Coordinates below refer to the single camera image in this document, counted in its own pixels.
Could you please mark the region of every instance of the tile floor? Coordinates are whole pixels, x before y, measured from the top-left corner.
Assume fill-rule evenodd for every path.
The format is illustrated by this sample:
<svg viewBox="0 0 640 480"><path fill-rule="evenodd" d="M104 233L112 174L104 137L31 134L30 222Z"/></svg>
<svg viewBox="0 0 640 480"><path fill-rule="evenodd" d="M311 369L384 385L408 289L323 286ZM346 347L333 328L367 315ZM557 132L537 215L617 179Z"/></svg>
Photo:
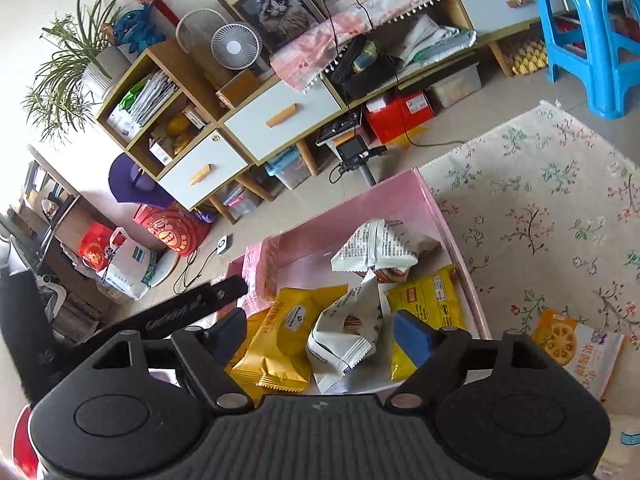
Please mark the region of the tile floor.
<svg viewBox="0 0 640 480"><path fill-rule="evenodd" d="M640 92L629 96L629 112L626 117L617 121L606 121L589 111L584 86L572 75L563 73L554 85L546 78L546 71L524 77L506 78L490 59L481 62L479 69L482 89L453 107L440 111L436 118L426 123L428 131L415 137L414 142L425 144L469 140L536 107L542 99L550 102L558 99L565 110L600 133L626 156L640 162L640 142L636 137L640 130ZM453 147L412 146L408 150L388 152L385 156L373 159L369 167L376 179L383 179L413 166L420 167ZM277 197L273 203L263 203L255 212L241 218L235 226L224 221L217 222L200 247L188 279L196 276L221 236L232 235L230 249L222 256L212 256L194 285L224 273L228 261L241 256L247 245L287 230L367 189L358 172L345 174L337 184L330 184L328 175L334 165L335 159L328 158L319 176L307 179L293 191L279 185L274 189ZM116 322L129 317L172 297L174 283L185 266L186 262L181 259L178 267L164 282L152 288L141 301L121 308L111 321Z"/></svg>

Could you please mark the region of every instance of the white drawer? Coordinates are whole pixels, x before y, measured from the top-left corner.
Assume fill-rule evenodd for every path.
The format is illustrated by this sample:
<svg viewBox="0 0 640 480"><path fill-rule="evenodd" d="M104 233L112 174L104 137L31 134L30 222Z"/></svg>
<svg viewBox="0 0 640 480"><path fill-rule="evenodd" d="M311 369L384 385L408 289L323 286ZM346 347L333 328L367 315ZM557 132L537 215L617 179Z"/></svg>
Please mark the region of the white drawer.
<svg viewBox="0 0 640 480"><path fill-rule="evenodd" d="M296 105L296 111L291 117L273 128L265 124L292 104ZM255 160L262 163L269 155L339 109L331 92L322 83L316 83L305 94L280 81L225 121L225 126Z"/></svg>
<svg viewBox="0 0 640 480"><path fill-rule="evenodd" d="M190 180L209 164L211 172L191 185ZM160 186L191 209L246 167L244 158L214 130L160 179Z"/></svg>
<svg viewBox="0 0 640 480"><path fill-rule="evenodd" d="M515 9L508 6L508 1L510 0L462 0L462 4L478 36L540 17L538 0ZM564 9L562 0L549 1L553 12Z"/></svg>

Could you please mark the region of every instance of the wooden cabinet leg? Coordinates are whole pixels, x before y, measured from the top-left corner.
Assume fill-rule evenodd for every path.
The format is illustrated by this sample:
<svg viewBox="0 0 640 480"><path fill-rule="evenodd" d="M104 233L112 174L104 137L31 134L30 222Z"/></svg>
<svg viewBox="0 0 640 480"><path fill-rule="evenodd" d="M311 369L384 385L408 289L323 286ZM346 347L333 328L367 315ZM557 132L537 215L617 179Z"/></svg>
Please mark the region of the wooden cabinet leg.
<svg viewBox="0 0 640 480"><path fill-rule="evenodd" d="M305 161L306 166L309 168L309 171L313 176L318 176L318 166L316 166L316 161L314 160L311 152L309 151L309 147L306 145L305 139L300 139L296 142L296 147L302 155L302 160Z"/></svg>
<svg viewBox="0 0 640 480"><path fill-rule="evenodd" d="M253 191L257 196L261 197L263 200L267 202L273 202L274 198L271 193L269 193L262 186L258 186L253 180L251 180L246 175L238 175L236 176L236 182L238 184L242 184L249 191Z"/></svg>
<svg viewBox="0 0 640 480"><path fill-rule="evenodd" d="M502 49L500 48L500 45L498 44L498 42L492 41L491 43L489 43L489 48L491 49L491 52L494 54L495 60L500 65L500 68L502 69L502 72L504 73L504 75L507 77L513 77L513 72L511 71L511 68L507 63L507 60L505 59L504 54L502 53Z"/></svg>
<svg viewBox="0 0 640 480"><path fill-rule="evenodd" d="M228 207L222 203L222 201L215 195L211 195L209 197L209 202L212 203L213 207L215 207L218 212L223 216L223 218L229 222L231 225L236 225L236 220L234 216L229 211Z"/></svg>

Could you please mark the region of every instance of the picture frame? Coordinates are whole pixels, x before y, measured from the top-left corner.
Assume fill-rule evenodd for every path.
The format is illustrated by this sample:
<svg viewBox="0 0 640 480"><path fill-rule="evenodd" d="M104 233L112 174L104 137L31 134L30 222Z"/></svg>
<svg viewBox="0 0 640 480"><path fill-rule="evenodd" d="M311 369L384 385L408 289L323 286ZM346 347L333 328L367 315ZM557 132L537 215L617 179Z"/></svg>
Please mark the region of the picture frame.
<svg viewBox="0 0 640 480"><path fill-rule="evenodd" d="M218 0L232 17L251 25L273 54L326 17L313 0Z"/></svg>

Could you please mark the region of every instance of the white electric fan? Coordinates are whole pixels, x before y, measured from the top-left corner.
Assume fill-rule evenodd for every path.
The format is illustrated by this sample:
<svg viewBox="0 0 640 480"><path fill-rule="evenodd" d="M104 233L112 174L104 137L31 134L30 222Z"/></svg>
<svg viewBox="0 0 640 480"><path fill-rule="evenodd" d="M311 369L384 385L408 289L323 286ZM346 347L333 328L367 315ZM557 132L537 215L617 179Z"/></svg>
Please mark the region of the white electric fan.
<svg viewBox="0 0 640 480"><path fill-rule="evenodd" d="M192 10L178 22L175 39L187 54L195 48L209 51L211 38L223 25L226 25L226 19L216 10Z"/></svg>
<svg viewBox="0 0 640 480"><path fill-rule="evenodd" d="M246 23L229 23L220 27L211 38L211 51L220 65L231 70L244 70L253 63L266 70L260 58L262 39Z"/></svg>

